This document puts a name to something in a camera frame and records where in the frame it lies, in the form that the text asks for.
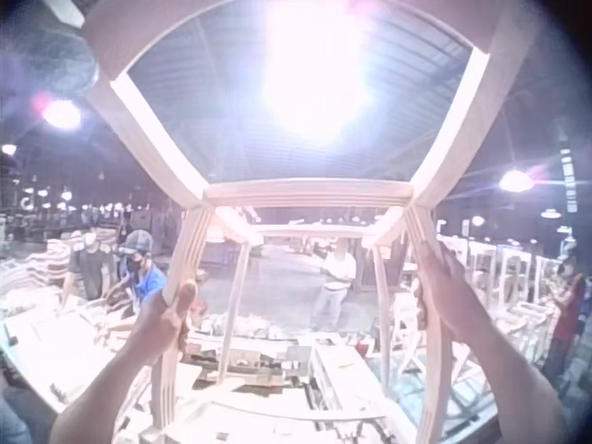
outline red shirt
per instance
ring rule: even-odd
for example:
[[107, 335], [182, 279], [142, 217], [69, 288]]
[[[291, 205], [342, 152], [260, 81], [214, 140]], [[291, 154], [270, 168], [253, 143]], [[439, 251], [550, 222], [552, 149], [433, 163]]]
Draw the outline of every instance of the red shirt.
[[553, 338], [571, 342], [574, 337], [575, 328], [577, 327], [577, 318], [580, 315], [580, 304], [584, 299], [584, 292], [586, 284], [584, 275], [579, 274], [573, 278], [570, 291], [575, 296], [567, 307], [561, 312], [555, 331], [553, 331]]

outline blue shirt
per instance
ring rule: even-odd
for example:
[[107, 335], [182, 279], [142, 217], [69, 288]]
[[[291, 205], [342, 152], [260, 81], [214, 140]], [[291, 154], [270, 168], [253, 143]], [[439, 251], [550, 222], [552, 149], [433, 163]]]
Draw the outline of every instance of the blue shirt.
[[167, 277], [156, 265], [152, 265], [152, 269], [138, 284], [135, 283], [136, 279], [133, 274], [131, 278], [133, 279], [132, 282], [134, 282], [133, 288], [136, 293], [136, 298], [138, 298], [140, 304], [150, 301], [150, 299], [158, 291], [161, 291], [167, 283]]

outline wooden chair frame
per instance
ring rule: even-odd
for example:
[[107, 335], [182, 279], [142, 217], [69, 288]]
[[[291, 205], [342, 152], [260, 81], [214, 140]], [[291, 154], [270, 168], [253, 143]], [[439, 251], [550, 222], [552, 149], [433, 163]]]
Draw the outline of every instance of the wooden chair frame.
[[[384, 0], [388, 8], [403, 8], [473, 46], [449, 113], [423, 164], [410, 183], [350, 179], [280, 179], [210, 185], [181, 153], [127, 74], [155, 43], [178, 26], [228, 0], [102, 0], [84, 18], [76, 7], [55, 11], [64, 22], [81, 27], [100, 65], [100, 78], [87, 99], [111, 126], [141, 166], [162, 190], [188, 209], [173, 253], [164, 291], [171, 304], [175, 288], [192, 276], [203, 252], [207, 227], [215, 222], [225, 236], [243, 245], [230, 295], [228, 339], [224, 341], [220, 382], [225, 374], [232, 331], [241, 298], [251, 245], [263, 235], [342, 236], [363, 238], [374, 248], [381, 321], [389, 304], [384, 265], [377, 246], [390, 245], [403, 231], [416, 248], [437, 245], [432, 210], [456, 185], [486, 138], [524, 57], [533, 43], [539, 20], [521, 1], [512, 0]], [[367, 228], [250, 226], [231, 205], [261, 206], [385, 206], [380, 221]], [[427, 317], [426, 396], [421, 423], [410, 430], [401, 409], [388, 409], [387, 424], [399, 442], [437, 442], [450, 396], [450, 332], [432, 303], [433, 282], [422, 273]], [[383, 387], [389, 374], [389, 323], [381, 322]], [[153, 370], [154, 426], [163, 429], [174, 418], [177, 350], [166, 351]]]

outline worker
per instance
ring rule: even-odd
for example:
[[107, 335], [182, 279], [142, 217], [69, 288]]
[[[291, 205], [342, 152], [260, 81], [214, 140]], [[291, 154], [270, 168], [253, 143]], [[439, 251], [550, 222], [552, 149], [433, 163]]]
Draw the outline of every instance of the worker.
[[124, 254], [127, 275], [109, 289], [105, 298], [109, 301], [119, 290], [128, 290], [131, 296], [133, 314], [112, 324], [102, 326], [100, 336], [109, 331], [130, 330], [141, 307], [167, 283], [165, 274], [152, 260], [153, 239], [148, 231], [137, 229], [126, 238], [119, 252]]
[[[133, 227], [131, 226], [131, 212], [126, 211], [123, 213], [123, 217], [121, 218], [121, 223], [119, 224], [119, 228], [117, 229], [117, 246], [121, 247], [130, 233], [133, 231]], [[126, 268], [126, 261], [125, 256], [123, 254], [117, 255], [117, 278], [119, 280], [123, 279], [127, 275], [127, 268]]]
[[111, 247], [101, 243], [95, 228], [85, 228], [81, 241], [72, 246], [68, 272], [64, 279], [61, 307], [66, 305], [70, 294], [76, 292], [87, 301], [101, 297], [115, 277], [115, 263]]
[[345, 238], [337, 240], [335, 252], [329, 253], [321, 266], [321, 273], [327, 275], [327, 280], [316, 297], [313, 305], [312, 324], [313, 330], [319, 330], [323, 326], [323, 315], [329, 309], [329, 328], [337, 329], [341, 303], [348, 294], [355, 279], [356, 263], [348, 253], [350, 243]]
[[[424, 244], [418, 249], [419, 273], [429, 277], [432, 301], [452, 336], [466, 343], [481, 363], [498, 406], [499, 427], [506, 443], [551, 444], [566, 437], [559, 399], [549, 382], [495, 327], [463, 277], [463, 266], [440, 246], [444, 263]], [[134, 377], [176, 339], [197, 293], [194, 282], [178, 291], [173, 307], [162, 293], [140, 313], [138, 323], [116, 357], [92, 384], [58, 416], [51, 443], [111, 442], [117, 413]]]
[[560, 296], [553, 298], [561, 313], [543, 366], [543, 375], [555, 388], [565, 370], [566, 358], [578, 326], [580, 305], [586, 293], [586, 280], [580, 263], [577, 247], [573, 247], [558, 268], [558, 273], [565, 281], [565, 290]]
[[105, 366], [91, 385], [62, 412], [54, 423], [50, 443], [111, 442], [121, 404], [130, 386], [145, 365], [154, 364], [177, 340], [185, 347], [182, 326], [197, 294], [194, 281], [177, 291], [175, 303], [168, 307], [158, 291], [147, 298], [138, 321], [123, 348]]

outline ceiling light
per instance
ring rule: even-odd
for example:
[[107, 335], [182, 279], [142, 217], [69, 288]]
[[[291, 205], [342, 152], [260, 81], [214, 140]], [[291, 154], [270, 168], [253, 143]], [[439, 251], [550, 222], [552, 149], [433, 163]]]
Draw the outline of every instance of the ceiling light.
[[546, 219], [558, 219], [561, 217], [561, 213], [555, 211], [553, 208], [549, 208], [543, 211], [540, 215], [541, 217], [545, 217]]
[[485, 219], [481, 216], [473, 216], [471, 223], [476, 227], [481, 227], [483, 224], [485, 224]]
[[531, 190], [535, 182], [523, 171], [513, 169], [504, 174], [499, 181], [499, 187], [504, 191], [523, 192]]
[[80, 124], [80, 110], [69, 100], [56, 100], [43, 110], [45, 121], [62, 130], [73, 130]]
[[267, 11], [265, 104], [285, 129], [330, 142], [367, 104], [361, 22], [341, 2], [269, 2]]
[[2, 145], [2, 152], [6, 155], [15, 155], [17, 151], [17, 145], [13, 145], [12, 143], [7, 143]]

